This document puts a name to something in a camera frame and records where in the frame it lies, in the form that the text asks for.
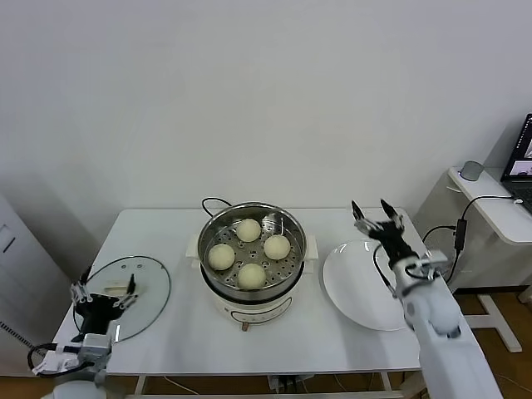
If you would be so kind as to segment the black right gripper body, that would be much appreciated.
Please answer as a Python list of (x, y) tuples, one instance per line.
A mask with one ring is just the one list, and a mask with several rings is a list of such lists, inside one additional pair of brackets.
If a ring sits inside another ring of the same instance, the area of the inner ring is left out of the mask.
[(369, 231), (369, 237), (379, 241), (384, 248), (390, 266), (403, 259), (418, 258), (418, 254), (404, 240), (404, 231), (404, 225), (394, 221), (377, 222), (377, 229)]

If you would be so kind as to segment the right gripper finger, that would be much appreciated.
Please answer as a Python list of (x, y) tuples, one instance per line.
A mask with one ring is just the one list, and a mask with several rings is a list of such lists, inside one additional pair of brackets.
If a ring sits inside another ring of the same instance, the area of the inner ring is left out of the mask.
[(382, 229), (385, 231), (403, 231), (403, 217), (398, 214), (395, 208), (391, 204), (388, 204), (384, 199), (381, 199), (380, 203), (382, 210), (387, 216), (387, 220), (380, 223)]
[(367, 237), (371, 238), (375, 231), (378, 231), (378, 224), (374, 221), (367, 219), (362, 212), (362, 209), (357, 205), (354, 200), (351, 200), (352, 216), (354, 218), (354, 225), (358, 231)]

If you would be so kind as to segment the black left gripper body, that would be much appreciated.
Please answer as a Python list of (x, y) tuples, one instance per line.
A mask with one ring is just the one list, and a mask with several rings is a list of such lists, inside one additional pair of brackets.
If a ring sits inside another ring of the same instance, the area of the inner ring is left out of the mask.
[(112, 321), (121, 317), (124, 309), (120, 306), (120, 299), (103, 294), (92, 294), (91, 301), (77, 303), (75, 313), (83, 318), (79, 332), (106, 335)]

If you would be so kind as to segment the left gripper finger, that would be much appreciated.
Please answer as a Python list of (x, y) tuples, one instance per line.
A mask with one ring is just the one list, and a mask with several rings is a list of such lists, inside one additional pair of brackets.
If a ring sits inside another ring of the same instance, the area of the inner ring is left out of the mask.
[(128, 309), (138, 298), (138, 295), (135, 293), (135, 289), (135, 275), (132, 274), (126, 287), (126, 293), (119, 297), (119, 299), (113, 303), (113, 307), (119, 308), (121, 310)]
[(81, 277), (71, 284), (71, 300), (75, 305), (82, 303), (89, 303), (91, 301), (91, 294), (86, 289), (86, 283), (91, 273), (91, 267), (88, 267)]

